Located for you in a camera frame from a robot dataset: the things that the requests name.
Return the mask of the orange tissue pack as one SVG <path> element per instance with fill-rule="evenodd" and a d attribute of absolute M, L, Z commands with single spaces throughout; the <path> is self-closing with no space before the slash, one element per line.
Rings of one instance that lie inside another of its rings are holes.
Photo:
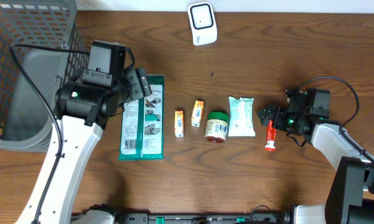
<path fill-rule="evenodd" d="M 183 111 L 175 111 L 174 133 L 177 138 L 184 137 L 184 112 Z"/>
<path fill-rule="evenodd" d="M 204 102 L 197 100 L 194 104 L 191 125 L 192 127 L 199 128 L 203 117 Z"/>

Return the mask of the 3M comfort grip gloves pack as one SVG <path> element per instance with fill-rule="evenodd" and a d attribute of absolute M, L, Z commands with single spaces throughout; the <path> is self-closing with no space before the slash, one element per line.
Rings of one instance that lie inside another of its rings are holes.
<path fill-rule="evenodd" d="M 121 161 L 163 159 L 164 75 L 148 75 L 152 94 L 124 105 Z"/>

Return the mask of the green-lid seasoning jar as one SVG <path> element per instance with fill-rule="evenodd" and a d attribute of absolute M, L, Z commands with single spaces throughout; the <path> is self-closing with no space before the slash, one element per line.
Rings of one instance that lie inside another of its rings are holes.
<path fill-rule="evenodd" d="M 205 139 L 222 143 L 227 139 L 229 116 L 222 112 L 210 112 L 208 114 L 207 125 L 205 129 Z"/>

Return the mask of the red coffee stick sachet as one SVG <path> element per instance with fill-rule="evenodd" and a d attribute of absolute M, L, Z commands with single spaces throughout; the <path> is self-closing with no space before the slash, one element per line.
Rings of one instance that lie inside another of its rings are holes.
<path fill-rule="evenodd" d="M 275 151 L 275 138 L 276 129 L 273 127 L 273 121 L 270 120 L 266 131 L 266 145 L 264 147 L 266 151 Z"/>

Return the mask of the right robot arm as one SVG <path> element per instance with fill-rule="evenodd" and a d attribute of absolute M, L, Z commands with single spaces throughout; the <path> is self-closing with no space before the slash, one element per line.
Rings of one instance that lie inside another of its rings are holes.
<path fill-rule="evenodd" d="M 268 131 L 304 137 L 335 169 L 326 203 L 297 205 L 277 218 L 277 223 L 374 223 L 374 156 L 359 146 L 330 119 L 330 92 L 309 88 L 287 91 L 288 107 L 269 105 L 258 112 Z"/>

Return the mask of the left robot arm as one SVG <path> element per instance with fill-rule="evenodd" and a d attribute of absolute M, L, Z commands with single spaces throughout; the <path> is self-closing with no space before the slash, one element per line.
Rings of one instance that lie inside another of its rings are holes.
<path fill-rule="evenodd" d="M 22 75 L 53 124 L 50 145 L 18 223 L 70 223 L 75 197 L 92 151 L 108 120 L 125 103 L 151 95 L 142 67 L 129 47 L 96 40 L 87 67 L 55 94 L 51 108 L 24 69 Z"/>

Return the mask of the mint green wipes pack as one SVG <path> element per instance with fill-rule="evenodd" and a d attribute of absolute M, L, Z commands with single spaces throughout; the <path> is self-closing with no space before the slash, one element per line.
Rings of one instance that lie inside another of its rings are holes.
<path fill-rule="evenodd" d="M 255 137 L 253 125 L 254 98 L 228 97 L 230 104 L 229 137 Z"/>

